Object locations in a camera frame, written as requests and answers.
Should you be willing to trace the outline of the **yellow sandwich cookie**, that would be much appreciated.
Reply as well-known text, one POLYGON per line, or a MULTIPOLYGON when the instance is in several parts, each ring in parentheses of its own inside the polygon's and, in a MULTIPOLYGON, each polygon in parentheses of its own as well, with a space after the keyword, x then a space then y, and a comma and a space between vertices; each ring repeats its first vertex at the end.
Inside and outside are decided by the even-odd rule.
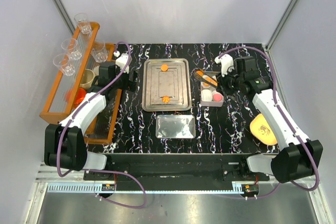
POLYGON ((207 88, 210 87, 210 85, 209 85, 208 83, 206 83, 206 82, 201 82, 201 85, 202 85, 202 87, 203 87, 204 89, 207 89, 207 88))
POLYGON ((211 77, 207 77, 207 81, 210 82, 212 85, 214 85, 215 87, 217 86, 217 81, 214 80, 213 78, 211 77))

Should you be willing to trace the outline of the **pink sandwich cookie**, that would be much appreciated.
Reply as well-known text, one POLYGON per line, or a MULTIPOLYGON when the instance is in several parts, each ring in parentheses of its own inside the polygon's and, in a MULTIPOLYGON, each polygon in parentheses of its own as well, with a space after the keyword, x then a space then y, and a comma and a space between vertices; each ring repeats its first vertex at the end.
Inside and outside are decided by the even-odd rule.
POLYGON ((221 102, 222 99, 223 99, 223 96, 220 93, 214 93, 213 94, 213 101, 221 102))

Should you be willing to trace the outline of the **orange chocolate chip cookie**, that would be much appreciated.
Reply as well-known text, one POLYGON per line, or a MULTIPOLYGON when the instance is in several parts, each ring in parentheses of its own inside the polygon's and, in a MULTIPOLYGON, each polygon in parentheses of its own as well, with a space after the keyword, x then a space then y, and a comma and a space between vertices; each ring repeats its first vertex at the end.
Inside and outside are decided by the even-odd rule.
POLYGON ((201 77, 204 75, 204 73, 203 73, 202 71, 200 71, 200 70, 196 71, 196 73, 197 73, 199 76, 201 76, 201 77))

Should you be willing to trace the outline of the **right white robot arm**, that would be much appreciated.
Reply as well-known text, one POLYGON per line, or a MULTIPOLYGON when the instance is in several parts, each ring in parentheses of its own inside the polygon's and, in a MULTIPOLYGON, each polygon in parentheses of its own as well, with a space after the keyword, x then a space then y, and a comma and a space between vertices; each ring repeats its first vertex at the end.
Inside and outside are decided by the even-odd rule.
POLYGON ((256 59, 222 55, 215 58, 215 63, 221 66, 216 76, 219 91, 227 96, 240 92, 250 98, 273 131, 280 149, 274 157, 266 154, 247 157, 238 167, 239 176, 250 180, 257 173, 264 173, 273 175, 282 184, 309 176, 318 180, 322 144, 310 140, 294 122, 280 101, 274 82, 260 75, 256 59))

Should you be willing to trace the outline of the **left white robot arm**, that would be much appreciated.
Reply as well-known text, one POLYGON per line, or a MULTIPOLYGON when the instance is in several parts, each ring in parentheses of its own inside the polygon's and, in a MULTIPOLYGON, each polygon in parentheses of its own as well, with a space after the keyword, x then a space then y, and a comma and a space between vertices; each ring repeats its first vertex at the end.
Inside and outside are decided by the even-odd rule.
POLYGON ((134 90, 137 76, 129 78, 129 64, 129 57, 102 63, 83 101, 67 118, 46 127, 44 163, 56 167, 60 177, 73 170, 95 170, 103 180, 113 175, 113 167, 105 155, 87 151, 84 136, 115 90, 134 90))

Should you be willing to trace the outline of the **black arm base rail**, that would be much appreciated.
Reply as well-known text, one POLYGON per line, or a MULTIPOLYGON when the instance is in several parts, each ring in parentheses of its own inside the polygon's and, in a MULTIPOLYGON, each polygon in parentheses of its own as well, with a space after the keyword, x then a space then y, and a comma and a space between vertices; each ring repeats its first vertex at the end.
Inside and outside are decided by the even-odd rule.
POLYGON ((232 182, 267 182, 269 176, 247 170, 246 154, 135 154, 108 155, 107 169, 116 176, 118 191, 138 191, 134 176, 147 192, 232 190, 232 182))

